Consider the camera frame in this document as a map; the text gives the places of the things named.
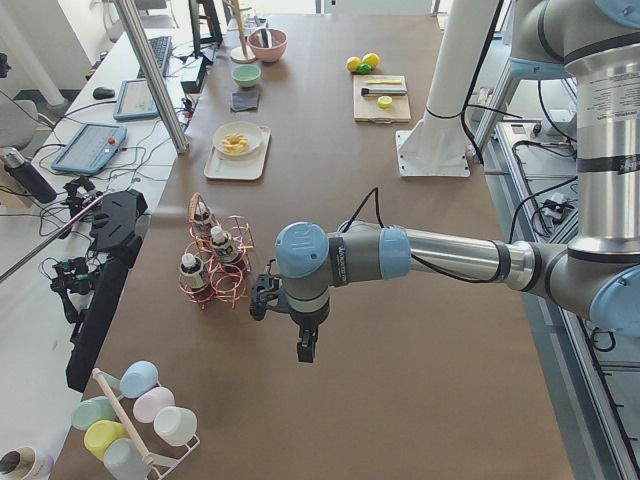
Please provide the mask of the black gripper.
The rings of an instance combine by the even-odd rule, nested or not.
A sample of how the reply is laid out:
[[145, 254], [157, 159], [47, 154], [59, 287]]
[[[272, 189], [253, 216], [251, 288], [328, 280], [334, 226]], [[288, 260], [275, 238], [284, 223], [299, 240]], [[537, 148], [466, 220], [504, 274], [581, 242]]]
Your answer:
[[301, 312], [292, 308], [290, 316], [299, 327], [298, 361], [313, 362], [315, 359], [316, 335], [320, 324], [326, 320], [326, 306], [309, 312]]

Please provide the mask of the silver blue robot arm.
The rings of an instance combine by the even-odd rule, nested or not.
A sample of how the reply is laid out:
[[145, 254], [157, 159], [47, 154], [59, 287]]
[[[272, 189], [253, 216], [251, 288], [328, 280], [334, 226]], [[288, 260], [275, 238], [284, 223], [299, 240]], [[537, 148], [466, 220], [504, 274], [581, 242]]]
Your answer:
[[260, 275], [250, 311], [288, 314], [297, 355], [310, 362], [329, 291], [430, 270], [468, 283], [503, 283], [598, 327], [639, 333], [639, 5], [635, 1], [522, 1], [511, 55], [577, 82], [578, 231], [567, 244], [506, 244], [347, 221], [326, 233], [284, 228], [277, 274]]

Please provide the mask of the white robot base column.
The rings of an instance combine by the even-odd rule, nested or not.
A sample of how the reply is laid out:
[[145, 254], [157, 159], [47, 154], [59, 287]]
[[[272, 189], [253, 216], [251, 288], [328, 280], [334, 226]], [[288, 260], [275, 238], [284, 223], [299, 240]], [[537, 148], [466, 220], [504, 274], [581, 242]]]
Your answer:
[[471, 143], [466, 104], [500, 17], [501, 1], [455, 1], [444, 29], [425, 113], [411, 130], [396, 132], [403, 177], [467, 177]]

